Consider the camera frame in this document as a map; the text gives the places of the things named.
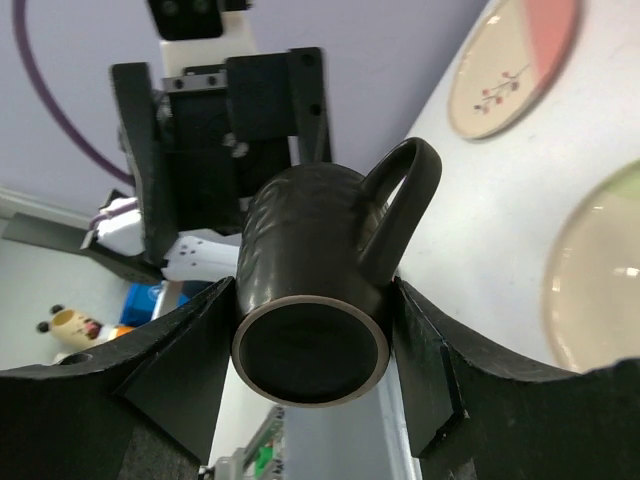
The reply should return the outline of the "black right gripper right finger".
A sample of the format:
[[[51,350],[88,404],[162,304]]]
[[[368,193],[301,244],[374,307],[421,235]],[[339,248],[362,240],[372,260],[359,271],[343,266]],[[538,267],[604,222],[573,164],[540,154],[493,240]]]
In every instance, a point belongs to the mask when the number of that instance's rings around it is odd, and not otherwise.
[[[517,354],[394,283],[393,345],[426,479],[635,479],[639,363],[584,374]]]

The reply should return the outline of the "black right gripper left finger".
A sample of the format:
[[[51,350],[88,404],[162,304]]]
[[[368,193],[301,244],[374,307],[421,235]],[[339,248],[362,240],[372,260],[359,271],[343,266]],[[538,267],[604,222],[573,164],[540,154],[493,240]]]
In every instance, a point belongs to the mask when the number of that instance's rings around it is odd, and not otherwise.
[[[194,479],[209,459],[232,278],[103,345],[1,374],[5,479]]]

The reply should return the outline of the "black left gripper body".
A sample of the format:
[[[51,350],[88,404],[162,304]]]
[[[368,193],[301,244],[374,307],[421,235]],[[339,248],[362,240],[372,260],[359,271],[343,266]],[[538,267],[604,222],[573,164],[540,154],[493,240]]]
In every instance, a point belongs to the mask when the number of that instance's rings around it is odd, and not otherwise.
[[[145,63],[110,68],[142,216],[142,256],[161,265],[179,233],[234,235],[243,200],[291,165],[332,159],[324,52],[230,57],[153,89]]]

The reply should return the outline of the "dark brown tumbler cup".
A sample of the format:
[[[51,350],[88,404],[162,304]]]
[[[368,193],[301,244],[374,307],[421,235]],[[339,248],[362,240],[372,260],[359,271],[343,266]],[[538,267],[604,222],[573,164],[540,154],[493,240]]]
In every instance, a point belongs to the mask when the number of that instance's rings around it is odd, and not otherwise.
[[[251,389],[320,407],[379,382],[390,357],[393,278],[441,173],[438,153],[413,137],[368,174],[298,165],[257,192],[242,231],[231,348]]]

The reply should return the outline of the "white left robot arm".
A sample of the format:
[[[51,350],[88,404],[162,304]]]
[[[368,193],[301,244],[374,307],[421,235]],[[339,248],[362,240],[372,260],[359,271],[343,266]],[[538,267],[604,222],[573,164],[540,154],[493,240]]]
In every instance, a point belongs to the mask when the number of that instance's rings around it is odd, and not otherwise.
[[[161,280],[182,233],[240,232],[248,201],[288,169],[331,160],[324,53],[231,57],[151,85],[148,66],[112,66],[120,142],[135,193],[113,191],[82,253],[133,282]]]

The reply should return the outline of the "cream bear-shaped mug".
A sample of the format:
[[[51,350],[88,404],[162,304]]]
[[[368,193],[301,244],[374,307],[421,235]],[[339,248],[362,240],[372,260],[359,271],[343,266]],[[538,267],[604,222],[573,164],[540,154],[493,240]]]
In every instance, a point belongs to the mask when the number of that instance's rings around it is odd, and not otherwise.
[[[62,343],[79,350],[92,348],[99,344],[99,336],[104,325],[90,316],[61,304],[53,305],[51,318],[36,325],[41,334],[51,333]]]

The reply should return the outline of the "green and cream plate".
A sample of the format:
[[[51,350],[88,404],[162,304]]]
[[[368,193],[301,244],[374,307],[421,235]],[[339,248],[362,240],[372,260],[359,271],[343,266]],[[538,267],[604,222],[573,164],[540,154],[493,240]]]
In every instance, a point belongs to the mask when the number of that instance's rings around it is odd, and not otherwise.
[[[639,354],[639,164],[591,190],[549,253],[541,313],[556,361],[585,372]]]

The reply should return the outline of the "pink and cream plate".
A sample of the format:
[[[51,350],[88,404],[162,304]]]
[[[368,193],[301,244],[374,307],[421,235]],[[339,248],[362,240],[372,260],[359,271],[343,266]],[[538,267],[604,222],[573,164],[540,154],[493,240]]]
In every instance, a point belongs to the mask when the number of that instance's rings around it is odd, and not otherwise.
[[[479,140],[511,126],[559,73],[576,37],[582,3],[499,1],[472,33],[447,102],[452,129]]]

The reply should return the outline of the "aluminium mounting rail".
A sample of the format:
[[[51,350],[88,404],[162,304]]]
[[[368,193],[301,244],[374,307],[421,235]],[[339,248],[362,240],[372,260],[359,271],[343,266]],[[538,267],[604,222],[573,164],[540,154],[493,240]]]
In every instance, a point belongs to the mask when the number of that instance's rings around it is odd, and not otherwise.
[[[274,406],[244,447],[200,479],[420,479],[399,424],[375,396],[324,410]]]

